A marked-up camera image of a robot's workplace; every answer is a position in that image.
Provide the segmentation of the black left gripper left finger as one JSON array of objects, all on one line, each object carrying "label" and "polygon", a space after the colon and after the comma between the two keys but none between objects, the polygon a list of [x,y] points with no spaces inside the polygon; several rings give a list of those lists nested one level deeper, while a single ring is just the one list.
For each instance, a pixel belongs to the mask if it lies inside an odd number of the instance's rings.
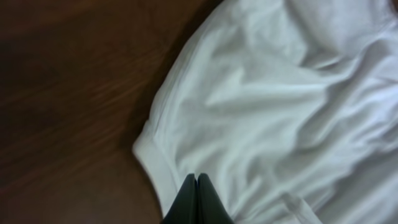
[{"label": "black left gripper left finger", "polygon": [[197,180],[188,174],[161,224],[196,224],[197,222]]}]

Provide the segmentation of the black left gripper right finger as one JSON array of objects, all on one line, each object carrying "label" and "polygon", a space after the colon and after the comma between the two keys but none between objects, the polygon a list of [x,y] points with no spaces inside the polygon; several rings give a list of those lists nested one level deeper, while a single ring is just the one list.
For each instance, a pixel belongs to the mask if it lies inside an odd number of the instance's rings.
[{"label": "black left gripper right finger", "polygon": [[199,224],[233,224],[207,174],[197,179]]}]

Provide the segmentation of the white t-shirt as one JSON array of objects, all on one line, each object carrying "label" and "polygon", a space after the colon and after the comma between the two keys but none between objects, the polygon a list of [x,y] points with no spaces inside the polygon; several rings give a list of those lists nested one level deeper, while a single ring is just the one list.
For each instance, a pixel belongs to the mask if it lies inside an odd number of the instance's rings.
[{"label": "white t-shirt", "polygon": [[223,1],[133,153],[163,214],[188,174],[205,173],[236,223],[396,223],[392,2]]}]

